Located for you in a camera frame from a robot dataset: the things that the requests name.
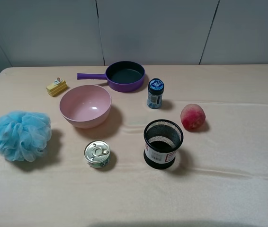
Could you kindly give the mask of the small blue-capped bottle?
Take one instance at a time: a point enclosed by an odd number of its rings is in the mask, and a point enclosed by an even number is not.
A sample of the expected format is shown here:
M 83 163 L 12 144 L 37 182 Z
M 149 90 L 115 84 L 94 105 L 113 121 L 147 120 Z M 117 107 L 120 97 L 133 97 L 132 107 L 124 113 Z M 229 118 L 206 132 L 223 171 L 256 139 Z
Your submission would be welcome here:
M 151 79 L 148 84 L 147 106 L 151 109 L 158 109 L 162 105 L 162 95 L 164 92 L 164 83 L 158 79 Z

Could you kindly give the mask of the red peach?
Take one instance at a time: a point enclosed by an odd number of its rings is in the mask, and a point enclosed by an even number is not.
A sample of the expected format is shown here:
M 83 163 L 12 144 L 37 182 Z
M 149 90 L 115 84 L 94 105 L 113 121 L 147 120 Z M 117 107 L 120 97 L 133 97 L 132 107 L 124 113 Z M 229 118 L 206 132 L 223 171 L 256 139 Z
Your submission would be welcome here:
M 180 114 L 180 120 L 187 131 L 199 129 L 205 123 L 205 112 L 197 104 L 186 105 Z

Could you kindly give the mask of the black mesh pen holder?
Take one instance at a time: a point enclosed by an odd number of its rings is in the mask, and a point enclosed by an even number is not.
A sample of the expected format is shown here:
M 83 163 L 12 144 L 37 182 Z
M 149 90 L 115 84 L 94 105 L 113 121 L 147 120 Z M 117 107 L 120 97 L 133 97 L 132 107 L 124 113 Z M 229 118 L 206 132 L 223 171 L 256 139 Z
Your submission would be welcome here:
M 183 143 L 183 132 L 174 122 L 157 119 L 146 125 L 143 137 L 145 162 L 155 169 L 167 169 L 174 164 L 176 152 Z

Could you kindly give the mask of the yellow toy cake slice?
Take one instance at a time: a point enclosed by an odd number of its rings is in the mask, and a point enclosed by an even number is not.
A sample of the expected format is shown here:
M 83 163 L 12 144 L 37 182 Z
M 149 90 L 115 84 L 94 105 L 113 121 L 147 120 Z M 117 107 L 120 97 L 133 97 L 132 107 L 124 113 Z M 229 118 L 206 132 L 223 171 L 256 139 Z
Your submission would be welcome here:
M 66 81 L 57 77 L 54 82 L 46 87 L 48 94 L 55 97 L 68 88 Z

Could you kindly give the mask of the blue mesh bath loofah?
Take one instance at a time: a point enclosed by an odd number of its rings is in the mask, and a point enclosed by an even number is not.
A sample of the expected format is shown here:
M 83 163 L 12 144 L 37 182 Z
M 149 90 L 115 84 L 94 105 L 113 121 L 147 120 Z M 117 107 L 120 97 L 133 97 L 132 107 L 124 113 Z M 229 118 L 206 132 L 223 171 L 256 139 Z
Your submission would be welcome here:
M 47 114 L 12 111 L 0 117 L 0 155 L 10 162 L 44 157 L 51 136 Z

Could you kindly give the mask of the purple toy frying pan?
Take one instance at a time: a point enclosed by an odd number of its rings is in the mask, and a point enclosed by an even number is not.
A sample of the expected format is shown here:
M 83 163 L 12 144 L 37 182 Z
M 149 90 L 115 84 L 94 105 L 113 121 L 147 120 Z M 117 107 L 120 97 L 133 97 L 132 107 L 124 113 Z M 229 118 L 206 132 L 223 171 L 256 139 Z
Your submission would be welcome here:
M 77 80 L 106 80 L 109 87 L 118 92 L 132 92 L 138 90 L 143 85 L 144 78 L 144 67 L 132 61 L 119 61 L 113 63 L 103 74 L 77 74 Z

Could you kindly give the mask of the silver pull-tab tin can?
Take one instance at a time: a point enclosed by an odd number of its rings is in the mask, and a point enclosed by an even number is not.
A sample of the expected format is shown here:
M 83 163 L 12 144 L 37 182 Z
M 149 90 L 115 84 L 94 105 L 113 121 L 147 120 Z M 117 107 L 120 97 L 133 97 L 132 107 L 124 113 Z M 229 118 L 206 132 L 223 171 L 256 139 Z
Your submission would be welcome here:
M 90 142 L 84 149 L 84 157 L 92 168 L 103 168 L 111 160 L 111 149 L 103 140 Z

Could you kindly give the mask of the pink plastic bowl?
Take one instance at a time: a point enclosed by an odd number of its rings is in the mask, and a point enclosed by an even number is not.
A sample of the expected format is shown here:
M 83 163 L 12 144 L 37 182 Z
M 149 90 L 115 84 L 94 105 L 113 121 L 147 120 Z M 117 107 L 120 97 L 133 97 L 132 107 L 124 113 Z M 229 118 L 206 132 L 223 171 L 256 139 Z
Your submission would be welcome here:
M 62 116 L 74 127 L 89 129 L 102 124 L 109 115 L 111 94 L 98 85 L 82 85 L 66 92 L 60 100 Z

